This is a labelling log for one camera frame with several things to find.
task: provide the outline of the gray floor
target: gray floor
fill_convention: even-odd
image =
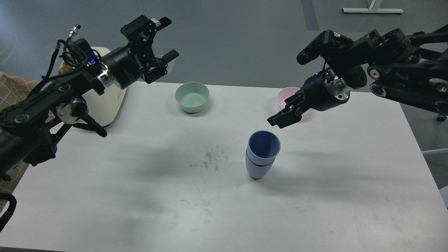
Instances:
[[[385,0],[382,8],[402,8],[402,15],[343,14],[342,7],[364,8],[364,0],[285,1],[0,1],[0,71],[39,79],[48,67],[57,39],[76,23],[79,37],[92,46],[114,49],[126,44],[120,28],[140,14],[168,16],[173,24],[160,31],[156,54],[175,48],[180,57],[163,82],[301,87],[322,68],[323,60],[300,66],[295,58],[317,34],[336,30],[357,39],[376,28],[384,34],[431,32],[448,23],[448,1]],[[425,48],[442,51],[446,44]],[[403,105],[422,150],[448,148],[448,122],[435,114]],[[439,188],[448,184],[446,156],[427,163]]]

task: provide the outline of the black cable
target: black cable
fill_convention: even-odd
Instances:
[[[58,53],[59,53],[59,49],[60,49],[60,43],[58,42],[58,43],[56,44],[55,51],[54,51],[53,54],[52,54],[52,58],[51,58],[51,60],[50,60],[50,66],[48,67],[47,74],[46,74],[45,76],[43,76],[43,77],[42,77],[42,81],[40,81],[40,82],[39,82],[39,83],[38,83],[38,84],[37,84],[37,85],[30,91],[30,93],[28,94],[27,98],[30,97],[30,96],[32,96],[33,94],[37,93],[37,91],[35,91],[35,90],[39,90],[39,91],[40,91],[40,90],[43,88],[43,86],[45,86],[45,84],[48,83],[47,79],[48,79],[48,77],[50,77],[50,74],[52,73],[53,67],[54,67],[54,65],[55,65],[56,57],[57,57],[57,55],[58,55]]]
[[[95,49],[90,49],[89,51],[94,51],[94,52],[96,52],[96,56],[97,56],[98,58],[101,58],[101,54],[100,54],[97,50],[95,50]]]
[[[56,55],[58,54],[59,49],[60,49],[60,43],[61,43],[61,44],[64,44],[67,48],[69,48],[69,50],[74,51],[73,48],[72,48],[72,46],[71,46],[68,42],[65,42],[65,41],[63,41],[63,40],[61,40],[61,39],[59,39],[57,42],[58,42],[58,45],[57,45],[56,50],[55,50],[55,52],[53,53],[53,55],[54,55],[55,53],[56,53]],[[43,86],[45,86],[45,84],[47,84],[47,83],[48,83],[49,81],[51,81],[51,80],[54,80],[54,79],[56,79],[56,78],[66,77],[66,76],[75,74],[75,73],[79,72],[80,70],[84,69],[84,68],[87,66],[87,63],[89,62],[89,57],[87,56],[87,53],[86,53],[85,51],[83,51],[83,50],[81,50],[81,49],[79,49],[79,48],[77,48],[77,50],[78,50],[78,52],[80,52],[80,53],[82,54],[82,56],[83,56],[83,60],[82,60],[82,62],[79,64],[79,68],[77,68],[77,69],[75,69],[75,70],[73,70],[73,71],[70,71],[70,72],[68,72],[68,73],[65,73],[65,74],[54,75],[54,76],[51,76],[51,77],[49,77],[49,78],[44,78],[41,82],[39,82],[39,83],[33,88],[33,90],[31,90],[31,92],[28,94],[27,97],[30,97],[30,96],[34,95],[35,93],[39,92],[39,91],[43,88]],[[54,61],[55,61],[55,60],[56,60],[56,57],[54,57],[54,59],[53,59],[53,57],[52,57],[52,61],[50,62],[50,68],[49,68],[49,70],[48,70],[50,73],[51,73],[51,71],[53,70],[53,66],[54,66]]]
[[[17,200],[16,198],[9,193],[0,193],[0,200],[9,201],[8,209],[3,213],[0,217],[0,232],[3,230],[6,223],[8,223],[9,219],[13,216],[14,210],[16,209]]]

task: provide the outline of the light blue cup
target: light blue cup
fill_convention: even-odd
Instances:
[[[251,176],[254,179],[262,178],[264,175],[267,174],[267,172],[271,169],[272,164],[274,161],[272,161],[270,164],[259,166],[254,163],[252,163],[249,158],[247,157],[246,153],[246,169],[249,176]]]
[[[271,169],[280,152],[280,141],[273,133],[260,130],[249,137],[246,148],[246,169],[249,176],[259,179]]]
[[[260,130],[249,137],[247,157],[256,165],[272,163],[280,152],[280,141],[273,133]]]

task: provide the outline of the beige fabric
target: beige fabric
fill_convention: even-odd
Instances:
[[[0,110],[18,103],[26,98],[28,93],[37,85],[37,81],[5,74],[0,72]],[[0,192],[12,193],[28,168],[28,164],[20,162],[10,171],[11,181],[0,180]],[[5,202],[0,201],[0,211]]]

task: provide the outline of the white table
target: white table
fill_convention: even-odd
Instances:
[[[280,89],[209,86],[194,115],[179,84],[133,84],[105,139],[72,129],[30,167],[2,246],[61,251],[443,251],[448,212],[398,103],[352,93],[278,129]],[[255,181],[257,130],[282,144]]]

